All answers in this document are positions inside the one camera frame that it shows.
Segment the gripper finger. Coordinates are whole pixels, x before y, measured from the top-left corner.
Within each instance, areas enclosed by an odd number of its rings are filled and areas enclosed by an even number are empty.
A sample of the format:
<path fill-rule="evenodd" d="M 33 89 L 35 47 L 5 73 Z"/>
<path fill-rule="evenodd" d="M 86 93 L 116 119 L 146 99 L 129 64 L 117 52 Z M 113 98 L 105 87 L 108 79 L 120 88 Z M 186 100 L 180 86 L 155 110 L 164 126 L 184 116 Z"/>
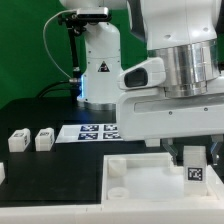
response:
<path fill-rule="evenodd" d="M 207 161 L 209 164 L 217 166 L 219 161 L 219 151 L 223 146 L 223 135 L 216 134 L 210 136 L 210 142 L 207 149 Z"/>
<path fill-rule="evenodd" d="M 162 146 L 171 155 L 174 166 L 183 165 L 182 148 L 172 138 L 163 139 Z"/>

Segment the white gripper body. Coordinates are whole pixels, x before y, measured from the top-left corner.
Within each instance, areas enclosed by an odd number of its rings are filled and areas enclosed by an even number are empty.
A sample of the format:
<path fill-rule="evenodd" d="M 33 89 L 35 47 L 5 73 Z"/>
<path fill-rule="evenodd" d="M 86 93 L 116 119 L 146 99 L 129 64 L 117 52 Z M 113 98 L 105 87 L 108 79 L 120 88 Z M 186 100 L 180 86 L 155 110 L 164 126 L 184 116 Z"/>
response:
<path fill-rule="evenodd" d="M 207 84 L 207 92 L 168 98 L 162 84 L 161 58 L 149 58 L 117 77 L 123 91 L 116 103 L 116 122 L 126 141 L 224 134 L 224 71 Z"/>

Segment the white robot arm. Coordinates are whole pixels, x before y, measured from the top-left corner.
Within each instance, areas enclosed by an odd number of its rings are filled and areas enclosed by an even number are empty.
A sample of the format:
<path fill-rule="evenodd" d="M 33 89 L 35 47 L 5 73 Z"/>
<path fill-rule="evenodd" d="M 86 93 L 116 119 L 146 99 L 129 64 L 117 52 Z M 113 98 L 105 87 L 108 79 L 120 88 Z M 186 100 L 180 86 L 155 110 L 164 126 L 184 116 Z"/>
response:
<path fill-rule="evenodd" d="M 120 136 L 162 144 L 210 136 L 210 152 L 224 140 L 224 71 L 218 67 L 217 31 L 224 0 L 60 0 L 76 15 L 126 8 L 131 32 L 146 42 L 148 58 L 121 73 L 116 105 Z"/>

